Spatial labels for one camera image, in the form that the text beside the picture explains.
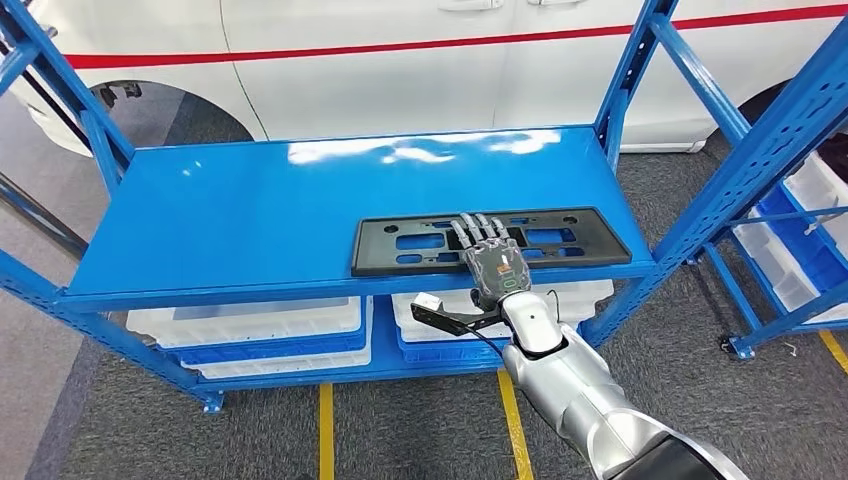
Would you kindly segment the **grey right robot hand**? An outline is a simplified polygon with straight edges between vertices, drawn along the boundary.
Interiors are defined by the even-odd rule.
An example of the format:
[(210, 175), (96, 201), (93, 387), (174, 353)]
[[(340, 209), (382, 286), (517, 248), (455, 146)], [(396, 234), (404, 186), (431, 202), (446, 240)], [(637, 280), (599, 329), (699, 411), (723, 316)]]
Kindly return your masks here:
[(471, 298), (476, 307), (490, 312), (507, 296), (531, 289), (529, 266), (499, 218), (460, 213), (451, 227), (475, 281)]

